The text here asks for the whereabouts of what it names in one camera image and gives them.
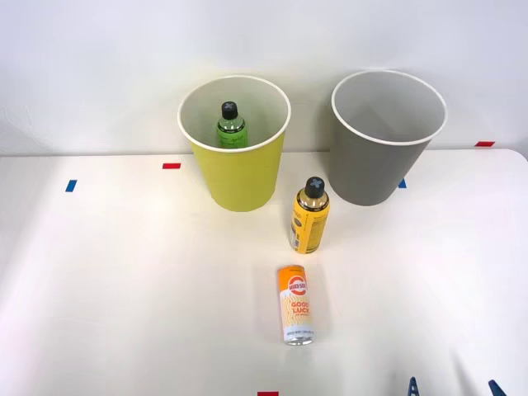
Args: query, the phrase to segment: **gray bin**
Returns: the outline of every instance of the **gray bin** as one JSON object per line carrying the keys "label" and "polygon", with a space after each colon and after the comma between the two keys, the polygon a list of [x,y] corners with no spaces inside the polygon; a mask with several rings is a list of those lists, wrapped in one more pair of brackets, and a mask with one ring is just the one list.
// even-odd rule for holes
{"label": "gray bin", "polygon": [[343,199],[377,205],[393,193],[447,121],[442,96],[406,73],[368,70],[332,94],[329,181]]}

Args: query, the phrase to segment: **cup rim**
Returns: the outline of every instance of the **cup rim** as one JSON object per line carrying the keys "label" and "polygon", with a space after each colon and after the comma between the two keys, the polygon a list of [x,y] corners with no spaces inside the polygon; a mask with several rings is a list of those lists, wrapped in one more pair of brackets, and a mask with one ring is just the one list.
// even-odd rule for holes
{"label": "cup rim", "polygon": [[[264,140],[263,142],[261,142],[259,144],[255,144],[253,146],[244,147],[244,148],[219,148],[219,147],[209,146],[208,144],[201,143],[200,141],[196,140],[195,138],[193,138],[192,136],[190,136],[187,133],[187,131],[185,130],[185,128],[183,127],[183,124],[182,124],[182,108],[183,108],[183,105],[185,104],[185,102],[187,101],[187,99],[193,93],[195,93],[196,91],[198,91],[202,87],[204,87],[204,86],[206,86],[208,84],[211,84],[212,82],[219,81],[219,80],[224,80],[226,78],[248,78],[248,79],[251,79],[251,80],[257,80],[257,81],[259,81],[261,83],[265,83],[265,84],[269,85],[270,87],[275,88],[282,95],[282,97],[284,98],[284,100],[286,102],[286,105],[288,107],[288,114],[286,116],[286,121],[284,122],[284,124],[282,125],[282,127],[279,129],[279,131],[277,133],[275,133],[269,139]],[[224,76],[224,77],[220,77],[220,78],[213,78],[213,79],[211,79],[211,80],[209,80],[207,82],[204,82],[203,84],[199,85],[198,87],[196,87],[192,91],[190,91],[187,95],[185,95],[185,97],[183,98],[183,100],[180,103],[180,106],[178,107],[178,112],[177,112],[178,126],[180,127],[180,130],[185,135],[185,137],[188,138],[193,144],[196,144],[197,146],[200,146],[203,149],[207,149],[209,151],[216,151],[218,153],[245,153],[247,151],[253,151],[253,150],[259,149],[260,147],[264,147],[264,146],[268,145],[269,143],[273,142],[274,140],[278,139],[282,134],[284,134],[284,132],[286,130],[286,127],[290,123],[290,118],[291,118],[290,99],[288,99],[288,97],[286,96],[284,91],[282,91],[273,82],[269,82],[269,81],[265,80],[264,78],[253,77],[253,76],[248,76],[248,75],[243,75],[243,74],[234,74],[234,75]]]}
{"label": "cup rim", "polygon": [[[436,95],[436,97],[438,98],[438,100],[442,104],[442,108],[444,110],[444,120],[443,120],[442,124],[440,125],[440,127],[438,128],[438,130],[436,130],[435,132],[433,132],[429,136],[426,136],[425,138],[422,138],[422,139],[419,139],[419,140],[411,140],[411,141],[408,141],[408,142],[392,142],[390,140],[382,140],[382,139],[373,138],[372,136],[369,136],[367,134],[363,134],[359,130],[356,130],[355,128],[352,128],[346,121],[344,121],[344,119],[339,115],[339,112],[337,111],[337,108],[336,108],[336,94],[337,94],[337,91],[339,90],[339,88],[341,87],[341,85],[343,85],[346,81],[348,81],[351,78],[357,77],[357,76],[362,75],[362,74],[367,74],[367,73],[392,73],[392,74],[397,74],[397,75],[400,75],[400,76],[411,78],[412,80],[415,80],[415,81],[421,83],[422,85],[424,85],[425,87],[429,88]],[[333,89],[333,92],[332,92],[332,110],[333,110],[333,114],[337,117],[339,122],[341,122],[343,124],[343,126],[345,126],[348,130],[350,130],[354,134],[357,134],[358,136],[360,136],[363,139],[370,140],[371,142],[375,142],[375,143],[378,143],[378,144],[385,144],[385,145],[388,145],[388,146],[413,146],[415,144],[428,142],[429,140],[433,139],[435,136],[437,136],[442,131],[442,129],[444,128],[444,126],[446,125],[446,122],[447,122],[447,105],[446,105],[446,101],[444,100],[442,95],[433,86],[431,86],[427,82],[421,80],[420,78],[415,77],[412,74],[399,72],[397,70],[385,70],[385,69],[380,69],[380,70],[377,70],[377,69],[362,70],[360,72],[353,73],[350,76],[343,78],[338,83],[338,85],[336,85],[336,87]]]}

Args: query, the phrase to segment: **bottle cap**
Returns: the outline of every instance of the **bottle cap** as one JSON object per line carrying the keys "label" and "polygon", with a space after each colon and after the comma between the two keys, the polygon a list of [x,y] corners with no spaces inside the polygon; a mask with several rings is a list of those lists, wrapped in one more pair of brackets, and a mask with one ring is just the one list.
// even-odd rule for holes
{"label": "bottle cap", "polygon": [[237,104],[234,101],[227,101],[222,105],[222,118],[234,120],[238,117]]}
{"label": "bottle cap", "polygon": [[310,177],[306,181],[306,187],[304,193],[309,198],[321,198],[324,194],[324,181],[321,177]]}

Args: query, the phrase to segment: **yellow paper cup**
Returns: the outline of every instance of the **yellow paper cup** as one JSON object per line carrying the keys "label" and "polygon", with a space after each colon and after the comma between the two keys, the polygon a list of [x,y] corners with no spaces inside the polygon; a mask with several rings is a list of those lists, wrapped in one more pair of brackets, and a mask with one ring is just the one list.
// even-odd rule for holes
{"label": "yellow paper cup", "polygon": [[[219,146],[216,124],[225,101],[237,103],[238,112],[246,121],[246,148]],[[178,124],[191,141],[205,182],[218,205],[247,212],[270,200],[290,115],[290,101],[283,91],[269,81],[251,76],[215,79],[183,100],[178,109]]]}

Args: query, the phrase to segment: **yellow spray can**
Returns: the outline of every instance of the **yellow spray can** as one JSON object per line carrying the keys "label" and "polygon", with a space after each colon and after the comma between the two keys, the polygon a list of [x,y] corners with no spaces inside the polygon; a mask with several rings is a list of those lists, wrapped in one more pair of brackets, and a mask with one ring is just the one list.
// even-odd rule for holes
{"label": "yellow spray can", "polygon": [[323,237],[330,210],[330,198],[321,177],[310,177],[294,200],[290,244],[299,253],[315,252]]}

